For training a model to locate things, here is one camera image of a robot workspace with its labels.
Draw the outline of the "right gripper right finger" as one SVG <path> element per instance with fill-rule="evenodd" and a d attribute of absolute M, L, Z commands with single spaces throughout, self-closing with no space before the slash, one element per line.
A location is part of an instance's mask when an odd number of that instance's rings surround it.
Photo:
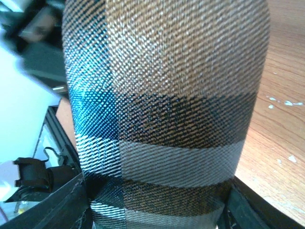
<path fill-rule="evenodd" d="M 234 178 L 230 195 L 218 220 L 219 229 L 303 229 L 240 179 Z"/>

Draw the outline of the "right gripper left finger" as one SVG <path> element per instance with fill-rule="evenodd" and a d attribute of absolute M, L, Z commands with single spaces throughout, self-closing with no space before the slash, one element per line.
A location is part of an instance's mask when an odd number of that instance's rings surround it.
<path fill-rule="evenodd" d="M 2 229 L 91 229 L 92 214 L 82 174 L 42 202 L 1 225 Z"/>

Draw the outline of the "plaid brown glasses case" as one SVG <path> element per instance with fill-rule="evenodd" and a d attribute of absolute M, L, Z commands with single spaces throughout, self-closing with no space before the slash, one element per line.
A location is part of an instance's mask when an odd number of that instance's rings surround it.
<path fill-rule="evenodd" d="M 265 0 L 68 0 L 62 44 L 99 229 L 214 229 L 262 76 Z"/>

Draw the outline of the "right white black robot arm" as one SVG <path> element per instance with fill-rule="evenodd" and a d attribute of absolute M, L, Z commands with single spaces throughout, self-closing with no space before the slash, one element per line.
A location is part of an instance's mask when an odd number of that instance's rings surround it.
<path fill-rule="evenodd" d="M 13 192 L 36 201 L 6 229 L 299 229 L 233 179 L 241 143 L 187 148 L 127 142 L 79 149 L 81 166 L 19 157 L 2 164 Z"/>

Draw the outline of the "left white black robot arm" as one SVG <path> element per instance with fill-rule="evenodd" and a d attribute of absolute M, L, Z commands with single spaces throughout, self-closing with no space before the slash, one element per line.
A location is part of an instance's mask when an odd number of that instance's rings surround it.
<path fill-rule="evenodd" d="M 2 40 L 20 56 L 20 68 L 61 97 L 68 97 L 61 25 L 63 0 L 2 0 Z"/>

